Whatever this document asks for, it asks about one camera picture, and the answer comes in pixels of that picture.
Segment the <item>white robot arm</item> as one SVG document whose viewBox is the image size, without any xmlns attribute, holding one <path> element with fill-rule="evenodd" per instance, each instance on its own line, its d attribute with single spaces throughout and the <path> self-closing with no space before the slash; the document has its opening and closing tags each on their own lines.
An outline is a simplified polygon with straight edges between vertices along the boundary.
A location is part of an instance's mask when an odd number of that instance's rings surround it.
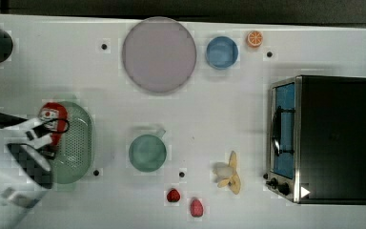
<svg viewBox="0 0 366 229">
<path fill-rule="evenodd" d="M 0 114 L 0 229 L 13 229 L 53 185 L 42 150 L 51 145 L 55 124 L 66 119 L 25 119 Z"/>
</svg>

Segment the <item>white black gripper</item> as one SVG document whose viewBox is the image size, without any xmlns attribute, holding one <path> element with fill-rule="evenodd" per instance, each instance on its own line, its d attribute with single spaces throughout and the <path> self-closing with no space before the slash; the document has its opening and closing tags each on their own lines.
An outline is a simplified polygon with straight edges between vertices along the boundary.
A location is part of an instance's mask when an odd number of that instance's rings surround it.
<svg viewBox="0 0 366 229">
<path fill-rule="evenodd" d="M 9 114 L 0 113 L 0 128 L 15 131 L 18 139 L 27 146 L 31 146 L 38 153 L 48 159 L 54 159 L 58 146 L 51 145 L 51 131 L 37 118 L 25 119 Z"/>
</svg>

